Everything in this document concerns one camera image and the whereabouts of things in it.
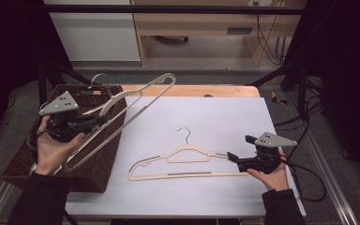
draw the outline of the black cable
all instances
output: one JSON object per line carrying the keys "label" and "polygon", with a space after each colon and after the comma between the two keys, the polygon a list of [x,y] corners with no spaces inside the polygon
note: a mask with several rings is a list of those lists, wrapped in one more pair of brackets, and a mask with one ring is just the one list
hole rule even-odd
{"label": "black cable", "polygon": [[[309,201],[309,202],[314,202],[314,203],[317,203],[317,202],[320,202],[322,201],[325,197],[326,197],[326,194],[327,194],[327,190],[326,190],[326,186],[325,186],[325,183],[323,182],[323,180],[321,179],[321,177],[316,174],[314,171],[310,170],[309,168],[307,167],[304,167],[304,166],[300,166],[300,165],[297,165],[297,164],[294,164],[291,162],[291,159],[288,158],[288,157],[285,157],[287,160],[283,160],[281,159],[281,161],[283,163],[285,163],[286,165],[288,165],[290,168],[292,168],[292,170],[294,171],[294,174],[295,174],[295,184],[296,184],[296,188],[298,188],[299,192],[300,192],[300,196],[303,200],[306,200],[306,201]],[[306,172],[309,172],[311,173],[312,175],[314,175],[321,183],[322,185],[322,196],[318,199],[310,199],[310,198],[307,198],[303,195],[302,193],[302,190],[301,190],[301,187],[300,187],[300,183],[299,183],[299,180],[298,180],[298,176],[297,176],[297,172],[296,172],[296,169],[294,167],[297,167],[297,168],[300,168],[302,170],[305,170]]]}
{"label": "black cable", "polygon": [[78,225],[77,221],[72,216],[69,215],[66,209],[64,210],[64,217],[71,225]]}
{"label": "black cable", "polygon": [[296,126],[296,127],[291,127],[291,128],[281,128],[281,129],[276,129],[276,131],[278,131],[278,130],[282,130],[282,131],[285,131],[285,130],[294,130],[294,129],[298,129],[298,128],[300,128],[300,127],[302,127],[302,126],[306,125],[306,124],[307,124],[307,123],[302,124],[302,125],[299,125],[299,126]]}
{"label": "black cable", "polygon": [[[302,141],[303,137],[306,135],[307,130],[308,130],[308,126],[309,126],[309,123],[307,123],[307,125],[306,125],[306,127],[305,127],[305,129],[304,129],[304,131],[303,131],[303,133],[302,133],[302,135],[301,135],[300,138],[297,140],[297,143],[300,143],[300,142]],[[292,155],[293,155],[293,153],[294,153],[294,151],[296,150],[296,148],[297,148],[298,145],[299,145],[299,144],[297,144],[297,145],[292,149],[291,153],[288,155],[288,158],[291,158],[291,157],[292,157]]]}
{"label": "black cable", "polygon": [[280,65],[282,66],[283,63],[285,62],[285,44],[286,44],[286,37],[282,37],[282,47],[281,47],[281,51],[279,53],[279,41],[280,41],[280,37],[277,37],[277,41],[276,41],[276,58],[279,61]]}
{"label": "black cable", "polygon": [[285,44],[286,44],[286,37],[282,37],[282,50],[281,50],[281,65],[283,65],[285,63],[285,57],[286,55],[285,53]]}
{"label": "black cable", "polygon": [[[259,14],[256,14],[256,18],[257,18],[257,40],[259,41],[260,46],[262,46],[262,50],[265,52],[265,54],[267,55],[267,57],[268,57],[268,59],[270,60],[270,62],[271,62],[272,64],[279,65],[278,60],[276,59],[276,57],[275,57],[275,56],[273,55],[273,53],[271,52],[270,46],[268,45],[268,42],[267,42],[267,40],[265,39],[265,36],[264,36],[264,34],[263,34],[263,31],[262,31],[262,29],[260,28]],[[260,41],[259,33],[262,33],[262,38],[263,38],[264,41],[265,41],[265,45],[267,46],[267,49],[268,49],[268,51],[270,52],[271,57],[273,57],[274,59],[276,59],[276,63],[273,62],[273,60],[270,58],[270,55],[267,53],[267,50],[266,50],[266,49],[264,48],[264,46],[262,45],[262,42]]]}
{"label": "black cable", "polygon": [[292,118],[292,119],[290,119],[290,120],[287,120],[287,121],[284,121],[284,122],[281,122],[281,123],[274,124],[274,127],[275,127],[275,128],[276,128],[276,127],[280,127],[280,126],[283,126],[283,125],[286,125],[286,124],[290,124],[290,123],[292,123],[292,122],[294,122],[294,121],[297,121],[298,119],[302,118],[303,115],[305,115],[306,113],[309,113],[310,111],[314,110],[316,107],[318,107],[318,106],[320,106],[320,105],[321,105],[321,102],[319,102],[319,103],[311,106],[311,108],[308,109],[307,111],[305,111],[305,113],[302,114],[302,115],[298,115],[298,116],[296,116],[296,117],[294,117],[294,118]]}

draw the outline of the white wall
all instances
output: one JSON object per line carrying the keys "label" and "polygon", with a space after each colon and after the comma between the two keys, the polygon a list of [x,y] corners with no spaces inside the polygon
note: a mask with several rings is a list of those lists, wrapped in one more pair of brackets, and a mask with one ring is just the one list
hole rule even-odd
{"label": "white wall", "polygon": [[[130,5],[128,0],[44,0],[45,4]],[[131,14],[51,13],[69,60],[140,61]]]}

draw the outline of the clothes hanger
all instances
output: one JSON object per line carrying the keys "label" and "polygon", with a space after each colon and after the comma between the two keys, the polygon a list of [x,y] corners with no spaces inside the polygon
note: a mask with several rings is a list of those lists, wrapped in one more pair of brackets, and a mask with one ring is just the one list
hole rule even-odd
{"label": "clothes hanger", "polygon": [[[154,174],[154,175],[143,175],[143,176],[134,176],[134,171],[139,166],[147,166],[149,163],[157,160],[166,159],[168,163],[192,163],[192,162],[208,162],[211,158],[226,158],[228,159],[227,155],[220,154],[220,153],[214,153],[209,152],[203,148],[201,148],[198,145],[188,143],[188,137],[190,135],[191,131],[188,129],[188,136],[186,137],[186,144],[182,144],[178,147],[176,147],[171,153],[157,156],[157,157],[150,157],[147,159],[140,160],[133,164],[133,166],[130,167],[129,172],[127,173],[127,179],[131,181],[141,181],[141,180],[156,180],[156,179],[170,179],[170,178],[182,178],[182,177],[206,177],[206,176],[247,176],[247,172],[176,172],[176,173],[164,173],[164,174]],[[195,159],[184,159],[184,160],[178,160],[178,159],[171,159],[174,155],[178,154],[179,152],[186,151],[186,150],[192,150],[199,152],[203,155],[206,155],[206,158],[195,158]]]}
{"label": "clothes hanger", "polygon": [[[94,79],[97,76],[100,75],[105,75],[103,73],[98,74],[94,77]],[[89,144],[102,130],[104,130],[106,127],[108,127],[114,120],[116,120],[119,116],[121,116],[129,107],[133,106],[137,101],[139,101],[142,97],[143,97],[143,91],[145,89],[147,89],[148,87],[150,87],[151,85],[154,84],[159,84],[159,83],[163,83],[166,79],[170,79],[172,80],[172,82],[164,89],[162,90],[154,99],[152,99],[148,104],[146,104],[145,106],[143,106],[139,111],[137,111],[132,117],[130,117],[127,121],[124,122],[124,124],[117,129],[113,134],[111,134],[106,140],[104,140],[100,145],[98,145],[94,150],[92,150],[87,156],[85,156],[83,159],[81,159],[76,165],[74,165],[72,168],[69,168],[68,163],[77,155],[79,154],[84,147]],[[139,94],[139,97],[137,99],[135,99],[131,104],[128,104],[126,106],[126,108],[124,110],[122,110],[119,114],[117,114],[114,118],[110,119],[107,123],[105,123],[104,125],[102,125],[99,129],[97,129],[95,132],[93,132],[92,134],[89,134],[82,142],[82,144],[75,149],[71,156],[61,165],[61,167],[59,169],[57,169],[57,171],[54,174],[57,174],[60,170],[65,170],[66,172],[71,172],[75,169],[77,169],[78,167],[80,167],[82,164],[84,164],[84,162],[89,159],[91,156],[93,156],[97,151],[99,151],[102,147],[104,147],[105,144],[107,144],[110,140],[112,140],[116,135],[118,135],[128,124],[130,124],[137,116],[139,116],[142,112],[144,112],[148,107],[150,107],[158,98],[160,98],[163,94],[165,94],[165,92],[167,92],[176,82],[176,79],[174,77],[173,74],[171,73],[165,73],[161,76],[159,76],[158,78],[154,79],[153,81],[149,82],[148,84],[136,89],[136,90],[128,90],[128,91],[124,91],[121,93],[118,93],[117,95],[113,96],[111,95],[110,100],[108,100],[106,103],[96,107],[95,109],[92,109],[88,112],[84,112],[83,114],[90,114],[90,113],[94,113],[98,110],[100,110],[99,115],[105,115],[109,109],[119,100],[121,100],[122,98],[128,97],[128,96],[132,96],[135,94]],[[34,164],[31,167],[30,173],[36,168],[36,164]]]}

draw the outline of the hand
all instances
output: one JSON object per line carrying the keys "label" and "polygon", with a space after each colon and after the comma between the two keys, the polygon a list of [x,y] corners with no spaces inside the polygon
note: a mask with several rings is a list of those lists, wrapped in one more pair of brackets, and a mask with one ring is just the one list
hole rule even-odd
{"label": "hand", "polygon": [[[281,150],[278,150],[282,156],[285,156]],[[264,174],[253,169],[247,169],[247,172],[254,178],[262,181],[268,190],[286,190],[289,189],[288,177],[286,176],[285,164],[281,162],[277,168],[269,174]]]}
{"label": "hand", "polygon": [[[44,116],[40,124],[47,126],[49,116]],[[37,137],[37,168],[35,173],[53,175],[60,165],[67,160],[71,151],[82,143],[84,133],[80,133],[70,142],[58,142],[47,132]]]}

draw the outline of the sleeve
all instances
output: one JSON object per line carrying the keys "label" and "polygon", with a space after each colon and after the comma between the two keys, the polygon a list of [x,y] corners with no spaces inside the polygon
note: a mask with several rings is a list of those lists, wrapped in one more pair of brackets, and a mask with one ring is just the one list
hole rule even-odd
{"label": "sleeve", "polygon": [[267,191],[262,195],[262,201],[266,211],[266,225],[306,224],[294,197],[293,190]]}
{"label": "sleeve", "polygon": [[69,178],[33,173],[7,224],[62,224],[70,184]]}

